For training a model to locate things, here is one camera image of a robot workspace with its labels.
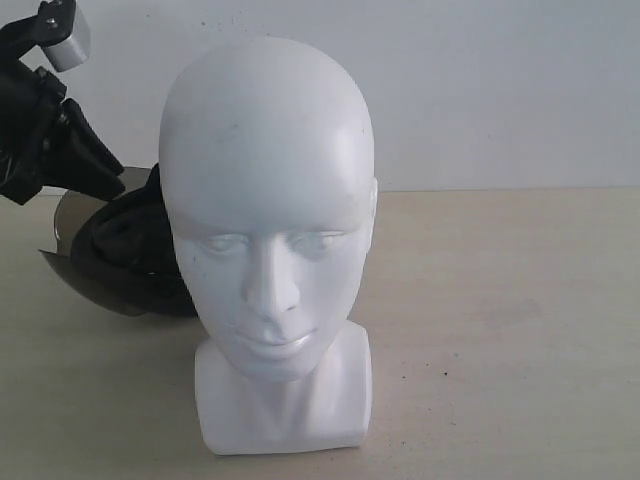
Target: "mannequin head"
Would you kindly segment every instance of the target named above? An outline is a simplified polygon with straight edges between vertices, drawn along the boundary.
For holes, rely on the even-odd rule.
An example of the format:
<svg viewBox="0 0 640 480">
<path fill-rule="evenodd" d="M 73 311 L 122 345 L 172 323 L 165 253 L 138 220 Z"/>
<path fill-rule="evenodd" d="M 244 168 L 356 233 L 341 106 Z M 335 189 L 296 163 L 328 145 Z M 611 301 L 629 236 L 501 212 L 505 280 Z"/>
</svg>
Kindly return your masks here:
<svg viewBox="0 0 640 480">
<path fill-rule="evenodd" d="M 160 175 L 201 321 L 243 375 L 310 373 L 355 302 L 377 201 L 357 85 L 310 46 L 218 47 L 174 83 Z"/>
</svg>

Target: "mannequin lips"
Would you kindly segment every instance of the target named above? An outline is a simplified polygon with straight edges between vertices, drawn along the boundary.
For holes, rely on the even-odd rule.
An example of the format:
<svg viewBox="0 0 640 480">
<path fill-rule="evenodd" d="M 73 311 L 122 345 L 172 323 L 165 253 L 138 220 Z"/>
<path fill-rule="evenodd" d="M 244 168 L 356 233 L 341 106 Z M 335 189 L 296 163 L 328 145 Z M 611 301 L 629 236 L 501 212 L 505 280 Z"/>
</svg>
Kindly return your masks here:
<svg viewBox="0 0 640 480">
<path fill-rule="evenodd" d="M 309 340 L 311 340 L 314 333 L 315 329 L 295 340 L 278 343 L 268 343 L 263 340 L 256 340 L 239 332 L 236 333 L 236 335 L 253 353 L 260 357 L 285 359 L 298 353 L 306 344 L 309 343 Z"/>
</svg>

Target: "mannequin forehead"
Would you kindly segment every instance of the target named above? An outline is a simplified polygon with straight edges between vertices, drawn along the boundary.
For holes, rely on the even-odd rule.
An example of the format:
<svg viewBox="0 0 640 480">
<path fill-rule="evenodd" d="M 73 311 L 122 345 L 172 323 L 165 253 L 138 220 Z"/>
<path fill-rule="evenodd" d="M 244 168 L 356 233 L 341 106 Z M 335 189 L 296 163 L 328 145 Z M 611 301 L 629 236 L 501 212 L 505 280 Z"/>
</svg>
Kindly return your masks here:
<svg viewBox="0 0 640 480">
<path fill-rule="evenodd" d="M 160 169 L 174 219 L 229 230 L 353 224 L 370 205 L 371 121 L 351 77 L 312 47 L 220 47 L 172 87 Z"/>
</svg>

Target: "mannequin nose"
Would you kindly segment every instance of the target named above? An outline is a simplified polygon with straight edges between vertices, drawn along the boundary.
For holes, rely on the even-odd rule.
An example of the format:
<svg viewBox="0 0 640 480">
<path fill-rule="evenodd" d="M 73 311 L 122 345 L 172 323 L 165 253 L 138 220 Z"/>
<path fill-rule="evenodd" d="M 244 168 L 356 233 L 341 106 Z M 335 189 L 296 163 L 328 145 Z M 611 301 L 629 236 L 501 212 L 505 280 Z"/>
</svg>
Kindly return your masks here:
<svg viewBox="0 0 640 480">
<path fill-rule="evenodd" d="M 249 268 L 243 297 L 256 314 L 273 319 L 298 306 L 300 291 L 283 246 L 275 241 L 257 245 Z"/>
</svg>

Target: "white wall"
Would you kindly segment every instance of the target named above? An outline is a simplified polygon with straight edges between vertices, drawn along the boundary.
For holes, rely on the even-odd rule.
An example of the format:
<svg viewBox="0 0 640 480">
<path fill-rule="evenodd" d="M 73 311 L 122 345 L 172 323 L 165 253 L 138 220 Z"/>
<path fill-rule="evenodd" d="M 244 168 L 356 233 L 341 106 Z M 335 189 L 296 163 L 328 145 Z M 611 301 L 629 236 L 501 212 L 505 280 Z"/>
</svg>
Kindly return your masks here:
<svg viewBox="0 0 640 480">
<path fill-rule="evenodd" d="M 38 5 L 0 1 L 1 23 Z M 269 34 L 352 73 L 386 190 L 640 185 L 637 0 L 79 3 L 93 52 L 61 78 L 128 165 L 156 162 L 163 101 L 192 58 Z"/>
</svg>

